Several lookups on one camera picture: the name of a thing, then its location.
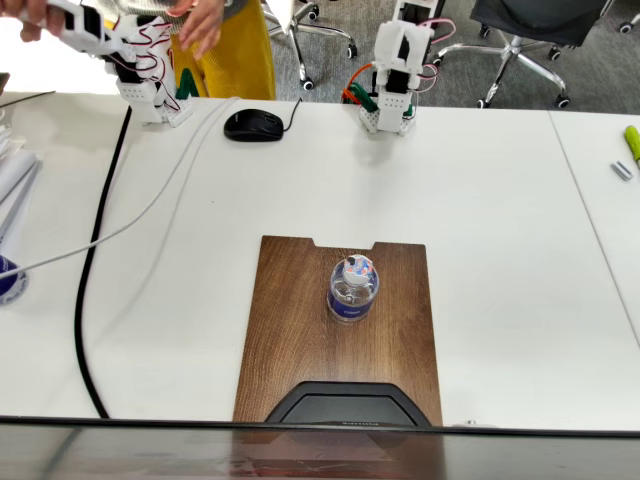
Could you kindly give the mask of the person's left hand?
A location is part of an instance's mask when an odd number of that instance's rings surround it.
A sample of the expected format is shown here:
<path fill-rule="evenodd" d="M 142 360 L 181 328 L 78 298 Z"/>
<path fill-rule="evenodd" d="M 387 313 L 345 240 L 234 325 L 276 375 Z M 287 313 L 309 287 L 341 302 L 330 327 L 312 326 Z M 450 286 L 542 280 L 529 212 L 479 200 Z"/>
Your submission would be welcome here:
<path fill-rule="evenodd" d="M 178 34 L 179 43 L 183 50 L 196 45 L 196 60 L 218 43 L 224 9 L 224 0 L 182 0 L 167 10 L 174 18 L 187 16 Z"/>

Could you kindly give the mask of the person's right hand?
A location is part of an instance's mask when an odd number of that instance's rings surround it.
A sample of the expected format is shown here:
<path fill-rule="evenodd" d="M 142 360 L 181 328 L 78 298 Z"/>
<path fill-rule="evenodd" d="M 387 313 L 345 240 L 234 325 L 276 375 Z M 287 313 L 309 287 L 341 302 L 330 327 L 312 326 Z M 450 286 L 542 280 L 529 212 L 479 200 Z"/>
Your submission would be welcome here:
<path fill-rule="evenodd" d="M 25 43 L 41 39 L 42 26 L 53 36 L 58 37 L 65 26 L 65 13 L 55 6 L 49 6 L 45 0 L 13 1 L 6 3 L 6 13 L 11 12 L 18 18 L 27 13 L 27 20 L 22 22 L 20 38 Z"/>

